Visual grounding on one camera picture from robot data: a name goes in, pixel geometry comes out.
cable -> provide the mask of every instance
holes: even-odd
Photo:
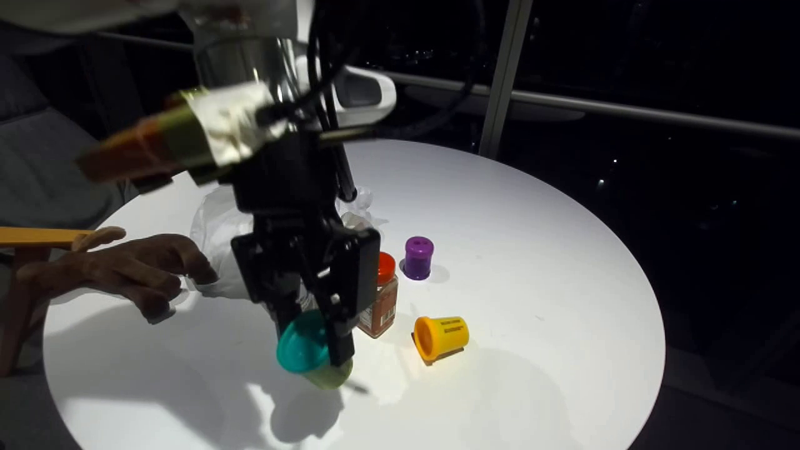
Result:
[[[315,23],[320,20],[320,6],[325,0],[315,2],[315,12],[312,12],[312,23],[310,28],[315,28]],[[358,51],[358,42],[362,41],[362,36],[372,28],[370,16],[374,12],[374,7],[380,7],[382,2],[378,0],[362,0],[355,16],[355,25],[350,28],[342,51],[337,52],[337,57],[333,57],[330,62],[330,72],[325,77],[320,77],[315,85],[307,87],[307,93],[302,93],[297,100],[293,102],[279,102],[279,106],[268,106],[260,108],[255,112],[255,123],[268,128],[275,120],[285,120],[293,111],[300,111],[310,102],[317,102],[320,95],[335,82],[337,72],[347,65],[347,61],[352,57],[352,52]]]
[[[470,57],[468,77],[465,77],[463,87],[458,91],[458,95],[442,111],[438,111],[429,118],[417,120],[413,125],[402,125],[402,128],[367,125],[367,128],[325,130],[320,135],[320,141],[325,145],[337,145],[337,142],[347,142],[347,141],[370,141],[370,138],[404,138],[407,141],[407,138],[417,138],[417,135],[424,135],[424,132],[444,125],[454,115],[454,111],[470,98],[470,93],[473,93],[473,87],[477,82],[477,76],[479,76],[484,52],[487,52],[483,0],[470,0],[470,16],[473,16],[475,52]]]

white round table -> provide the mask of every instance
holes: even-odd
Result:
[[[74,291],[45,323],[55,405],[85,450],[627,448],[665,370],[657,301],[592,213],[499,163],[417,142],[347,148],[382,248],[435,241],[433,277],[399,277],[388,336],[355,333],[352,377],[317,391],[275,363],[275,328],[244,297],[185,291],[148,325],[114,296]],[[178,178],[108,222],[190,236],[217,186]],[[465,352],[423,365],[417,316],[463,316]]]

table surface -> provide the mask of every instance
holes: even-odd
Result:
[[[388,336],[355,333],[352,377],[315,391],[275,363],[275,328],[244,297],[185,291],[148,325],[74,291],[45,323],[55,405],[85,450],[202,448],[627,448],[657,400],[665,328],[617,236],[554,187],[417,142],[347,148],[382,251],[435,241],[433,277],[399,277]],[[112,215],[129,238],[193,230],[217,186],[178,178]],[[465,352],[423,365],[417,316],[463,316]]]

teal object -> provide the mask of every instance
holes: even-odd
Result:
[[[330,363],[323,312],[302,312],[277,340],[277,363],[287,372],[310,372]]]

